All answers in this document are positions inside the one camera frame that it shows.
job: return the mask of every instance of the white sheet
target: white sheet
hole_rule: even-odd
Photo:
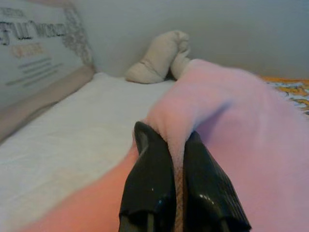
[[[128,151],[134,123],[173,85],[94,80],[0,146],[0,231],[37,219],[112,168]]]

